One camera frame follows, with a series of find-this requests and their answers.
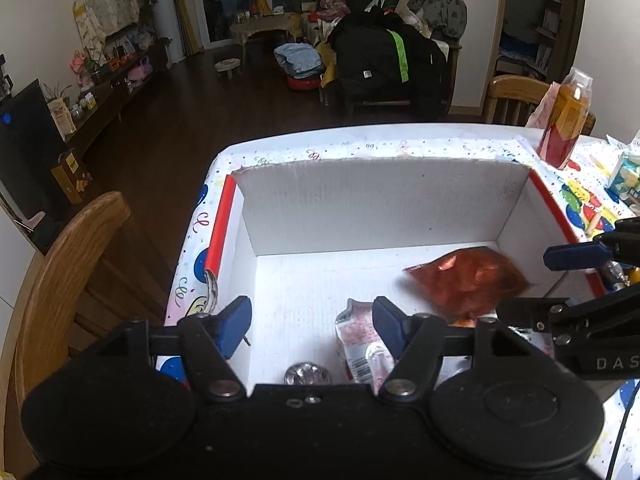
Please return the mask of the pink drink pouch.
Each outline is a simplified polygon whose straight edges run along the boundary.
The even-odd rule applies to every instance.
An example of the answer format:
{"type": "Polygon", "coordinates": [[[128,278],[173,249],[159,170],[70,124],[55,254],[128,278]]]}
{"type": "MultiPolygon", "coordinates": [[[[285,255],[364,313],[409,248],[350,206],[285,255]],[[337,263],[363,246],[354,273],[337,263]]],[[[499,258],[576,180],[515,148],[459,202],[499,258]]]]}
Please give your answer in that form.
{"type": "Polygon", "coordinates": [[[335,319],[335,331],[347,376],[378,393],[395,360],[373,326],[372,304],[349,298],[346,309],[335,319]]]}

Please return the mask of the copper red foil bag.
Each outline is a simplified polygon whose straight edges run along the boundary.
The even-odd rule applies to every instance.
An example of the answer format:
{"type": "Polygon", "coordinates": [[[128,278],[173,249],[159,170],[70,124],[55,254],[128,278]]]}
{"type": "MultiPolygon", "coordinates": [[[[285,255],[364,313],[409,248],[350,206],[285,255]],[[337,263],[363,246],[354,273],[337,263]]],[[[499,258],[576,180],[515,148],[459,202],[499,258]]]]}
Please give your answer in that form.
{"type": "Polygon", "coordinates": [[[457,249],[404,272],[435,311],[453,321],[476,320],[529,288],[512,260],[487,246],[457,249]]]}

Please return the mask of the silver foil candy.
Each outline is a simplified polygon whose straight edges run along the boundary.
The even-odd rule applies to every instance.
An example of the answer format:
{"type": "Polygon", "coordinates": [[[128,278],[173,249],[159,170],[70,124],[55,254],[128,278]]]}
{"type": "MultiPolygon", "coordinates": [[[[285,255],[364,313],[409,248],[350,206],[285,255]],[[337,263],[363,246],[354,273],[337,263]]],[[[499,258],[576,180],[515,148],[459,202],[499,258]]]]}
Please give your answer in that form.
{"type": "Polygon", "coordinates": [[[330,371],[314,362],[298,362],[289,366],[283,381],[289,386],[328,386],[333,384],[330,371]]]}

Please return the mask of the balloon pattern tablecloth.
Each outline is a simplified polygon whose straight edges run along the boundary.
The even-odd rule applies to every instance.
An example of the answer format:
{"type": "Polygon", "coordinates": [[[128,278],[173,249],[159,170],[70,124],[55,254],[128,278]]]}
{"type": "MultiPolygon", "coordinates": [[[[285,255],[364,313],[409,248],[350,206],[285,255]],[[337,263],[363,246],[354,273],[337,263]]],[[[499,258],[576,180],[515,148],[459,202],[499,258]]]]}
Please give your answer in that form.
{"type": "MultiPolygon", "coordinates": [[[[166,324],[177,328],[187,316],[228,306],[219,301],[218,282],[233,191],[216,181],[217,170],[329,159],[514,160],[549,185],[574,233],[561,245],[591,242],[630,218],[594,177],[589,139],[573,153],[577,166],[560,171],[537,155],[541,136],[483,124],[384,125],[227,148],[210,166],[192,214],[166,324]]],[[[549,334],[506,325],[497,307],[460,321],[433,307],[415,314],[398,307],[447,323],[442,367],[420,403],[385,401],[347,370],[344,382],[332,378],[328,386],[243,384],[243,400],[200,399],[194,429],[168,455],[184,458],[189,479],[637,478],[639,377],[577,376],[555,359],[549,334]]]]}

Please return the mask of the soft tissue pack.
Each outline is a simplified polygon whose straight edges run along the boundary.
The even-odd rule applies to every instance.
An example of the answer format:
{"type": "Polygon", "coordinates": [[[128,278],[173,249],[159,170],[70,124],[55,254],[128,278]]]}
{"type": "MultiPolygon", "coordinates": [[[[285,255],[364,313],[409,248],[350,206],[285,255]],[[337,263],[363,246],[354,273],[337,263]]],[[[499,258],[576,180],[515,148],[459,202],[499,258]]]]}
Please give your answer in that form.
{"type": "Polygon", "coordinates": [[[605,191],[612,200],[625,203],[635,214],[639,214],[639,133],[636,133],[629,144],[623,144],[612,136],[606,136],[606,140],[616,149],[618,159],[605,191]]]}

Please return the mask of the red white cardboard box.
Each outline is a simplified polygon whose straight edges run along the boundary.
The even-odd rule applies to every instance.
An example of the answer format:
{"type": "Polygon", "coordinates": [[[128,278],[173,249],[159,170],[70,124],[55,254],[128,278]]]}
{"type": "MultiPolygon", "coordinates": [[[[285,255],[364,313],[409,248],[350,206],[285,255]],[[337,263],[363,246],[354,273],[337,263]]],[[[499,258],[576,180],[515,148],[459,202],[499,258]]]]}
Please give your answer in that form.
{"type": "Polygon", "coordinates": [[[432,305],[409,266],[487,246],[510,258],[532,297],[575,304],[603,294],[594,272],[552,272],[544,251],[574,233],[550,188],[514,160],[396,157],[281,162],[217,170],[233,197],[219,301],[252,304],[231,366],[247,387],[282,382],[298,362],[346,380],[335,330],[349,300],[392,300],[406,313],[432,305]]]}

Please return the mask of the wooden chair near box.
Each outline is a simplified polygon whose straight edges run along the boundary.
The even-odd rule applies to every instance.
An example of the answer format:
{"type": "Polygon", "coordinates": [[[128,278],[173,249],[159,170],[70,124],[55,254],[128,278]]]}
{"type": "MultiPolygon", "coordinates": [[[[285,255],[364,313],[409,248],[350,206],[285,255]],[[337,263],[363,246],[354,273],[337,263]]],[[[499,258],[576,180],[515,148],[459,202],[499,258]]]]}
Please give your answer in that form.
{"type": "Polygon", "coordinates": [[[3,470],[23,478],[36,466],[20,427],[27,393],[128,318],[162,324],[171,280],[122,193],[102,194],[70,220],[28,272],[10,330],[3,470]]]}

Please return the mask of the orange drink bottle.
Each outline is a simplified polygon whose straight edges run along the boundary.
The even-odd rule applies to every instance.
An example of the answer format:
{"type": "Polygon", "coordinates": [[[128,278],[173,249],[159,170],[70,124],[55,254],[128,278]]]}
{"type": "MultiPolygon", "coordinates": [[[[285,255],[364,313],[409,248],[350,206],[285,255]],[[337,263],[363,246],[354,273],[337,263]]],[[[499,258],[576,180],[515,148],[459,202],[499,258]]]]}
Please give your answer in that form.
{"type": "Polygon", "coordinates": [[[563,169],[587,120],[592,97],[591,76],[572,67],[560,84],[547,128],[537,148],[539,157],[556,169],[563,169]]]}

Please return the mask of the wooden chair with pink cloth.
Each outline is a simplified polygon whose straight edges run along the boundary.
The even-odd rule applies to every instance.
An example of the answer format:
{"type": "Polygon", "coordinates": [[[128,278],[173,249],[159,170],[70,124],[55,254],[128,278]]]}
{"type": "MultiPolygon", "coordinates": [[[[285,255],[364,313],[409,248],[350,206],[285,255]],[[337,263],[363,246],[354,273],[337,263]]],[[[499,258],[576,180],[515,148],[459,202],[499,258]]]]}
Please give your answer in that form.
{"type": "Polygon", "coordinates": [[[489,84],[483,122],[491,125],[544,129],[560,84],[516,75],[495,77],[489,84]]]}

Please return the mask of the black jacket on chair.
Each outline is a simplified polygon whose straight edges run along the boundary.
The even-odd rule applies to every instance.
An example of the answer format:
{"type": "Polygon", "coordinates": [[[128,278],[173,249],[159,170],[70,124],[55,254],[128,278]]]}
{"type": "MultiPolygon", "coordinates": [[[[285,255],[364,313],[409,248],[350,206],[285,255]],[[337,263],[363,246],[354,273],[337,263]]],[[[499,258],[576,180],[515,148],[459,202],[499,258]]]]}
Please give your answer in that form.
{"type": "Polygon", "coordinates": [[[407,101],[437,116],[446,90],[446,56],[395,12],[352,12],[328,37],[337,85],[349,104],[407,101]]]}

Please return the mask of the dark tv cabinet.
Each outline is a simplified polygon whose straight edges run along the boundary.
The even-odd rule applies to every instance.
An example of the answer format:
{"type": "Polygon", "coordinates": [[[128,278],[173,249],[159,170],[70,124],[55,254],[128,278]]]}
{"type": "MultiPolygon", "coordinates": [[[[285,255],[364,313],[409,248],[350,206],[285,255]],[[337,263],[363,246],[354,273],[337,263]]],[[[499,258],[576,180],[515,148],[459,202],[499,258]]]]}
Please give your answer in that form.
{"type": "Polygon", "coordinates": [[[166,68],[165,41],[98,69],[98,83],[70,102],[34,80],[1,100],[1,203],[26,236],[48,249],[85,201],[91,176],[81,155],[151,76],[166,68]]]}

